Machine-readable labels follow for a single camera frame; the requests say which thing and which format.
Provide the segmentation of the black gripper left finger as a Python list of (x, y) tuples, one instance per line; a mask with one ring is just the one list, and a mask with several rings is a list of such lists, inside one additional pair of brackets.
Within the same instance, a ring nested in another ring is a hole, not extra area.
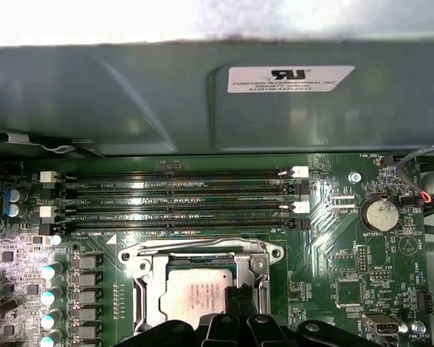
[(169, 320), (121, 342), (122, 346), (237, 346), (243, 287), (224, 291), (224, 311), (207, 314), (193, 328), (181, 320)]

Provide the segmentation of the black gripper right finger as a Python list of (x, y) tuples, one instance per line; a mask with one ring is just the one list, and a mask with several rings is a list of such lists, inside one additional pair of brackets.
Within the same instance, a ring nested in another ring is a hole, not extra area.
[(279, 324), (276, 317), (258, 312), (253, 287), (240, 287), (241, 346), (363, 346), (364, 339), (333, 325), (307, 320), (295, 329)]

